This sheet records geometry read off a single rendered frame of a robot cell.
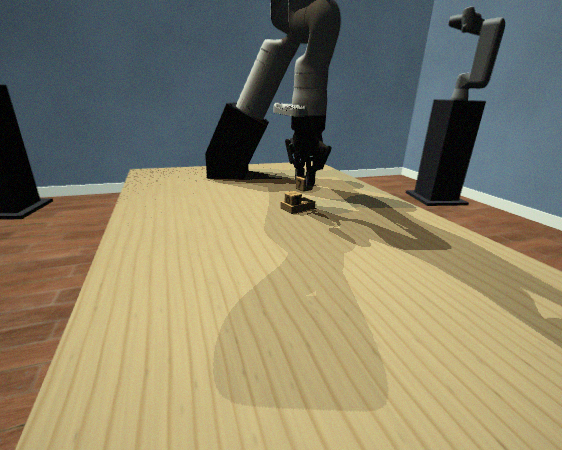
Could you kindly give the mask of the tan wooden cube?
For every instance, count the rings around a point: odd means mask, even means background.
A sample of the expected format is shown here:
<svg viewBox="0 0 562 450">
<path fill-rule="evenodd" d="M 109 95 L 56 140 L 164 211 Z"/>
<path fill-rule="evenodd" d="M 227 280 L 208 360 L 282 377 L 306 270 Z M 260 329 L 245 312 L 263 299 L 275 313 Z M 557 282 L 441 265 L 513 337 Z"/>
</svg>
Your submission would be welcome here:
<svg viewBox="0 0 562 450">
<path fill-rule="evenodd" d="M 311 188 L 305 187 L 305 181 L 306 181 L 305 178 L 306 178 L 306 175 L 296 177 L 296 189 L 298 189 L 300 191 L 303 191 L 303 192 L 313 190 L 313 187 L 311 187 Z"/>
<path fill-rule="evenodd" d="M 286 192 L 284 203 L 287 203 L 291 206 L 301 204 L 302 203 L 302 194 L 298 193 L 296 191 Z"/>
</svg>

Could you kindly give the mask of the tan shallow rectangular tray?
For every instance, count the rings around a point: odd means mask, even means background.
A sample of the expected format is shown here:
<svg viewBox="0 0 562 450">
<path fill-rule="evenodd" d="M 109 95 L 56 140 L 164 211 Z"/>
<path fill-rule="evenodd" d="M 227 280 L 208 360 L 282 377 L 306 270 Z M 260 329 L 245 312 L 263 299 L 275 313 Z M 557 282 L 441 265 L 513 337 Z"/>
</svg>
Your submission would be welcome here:
<svg viewBox="0 0 562 450">
<path fill-rule="evenodd" d="M 284 201 L 281 201 L 280 208 L 292 214 L 292 213 L 315 208 L 315 201 L 306 197 L 302 197 L 302 203 L 294 206 L 291 206 L 287 203 L 284 203 Z"/>
</svg>

